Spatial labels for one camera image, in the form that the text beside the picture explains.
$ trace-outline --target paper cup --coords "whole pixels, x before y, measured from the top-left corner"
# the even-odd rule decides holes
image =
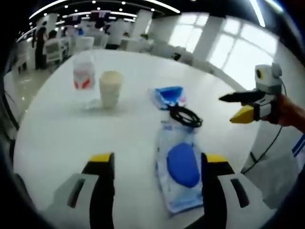
[[[116,71],[104,72],[100,77],[100,92],[103,108],[113,108],[119,101],[122,75]]]

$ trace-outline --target white round table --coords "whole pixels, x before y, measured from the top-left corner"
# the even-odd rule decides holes
[[[124,76],[117,108],[105,112],[80,105],[70,58],[39,90],[24,116],[15,146],[15,172],[24,179],[36,208],[44,210],[54,191],[80,173],[92,155],[113,151],[115,228],[184,228],[203,215],[203,208],[168,216],[154,176],[157,132],[167,113],[152,104],[148,89],[183,86],[187,107],[204,120],[196,135],[199,147],[226,156],[236,171],[249,155],[259,123],[229,122],[241,106],[218,100],[233,89],[213,75],[146,54],[96,50],[94,55],[96,78],[107,70]]]

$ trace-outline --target table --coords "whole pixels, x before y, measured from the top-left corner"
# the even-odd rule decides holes
[[[188,65],[146,54],[95,50],[96,77],[118,70],[124,83],[113,111],[80,105],[73,87],[73,57],[47,80],[24,116],[17,136],[14,170],[24,179],[38,210],[53,192],[80,173],[94,154],[115,152],[116,229],[182,229],[203,215],[203,208],[169,218],[154,176],[160,121],[167,116],[149,100],[148,89],[182,85],[188,107],[203,118],[196,140],[205,152],[228,157],[240,171],[259,123],[237,125],[230,117],[241,107],[218,100],[233,89],[219,78]],[[99,97],[98,86],[94,92]]]

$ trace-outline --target coiled black cable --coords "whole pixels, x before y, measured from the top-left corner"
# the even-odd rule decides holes
[[[168,110],[170,111],[171,118],[184,126],[191,128],[198,128],[202,126],[203,120],[193,111],[185,107],[176,104],[175,106],[168,106]]]

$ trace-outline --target blue sponge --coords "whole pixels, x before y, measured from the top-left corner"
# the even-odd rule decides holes
[[[185,187],[194,187],[200,180],[196,157],[190,144],[180,143],[168,152],[167,169],[174,181]]]

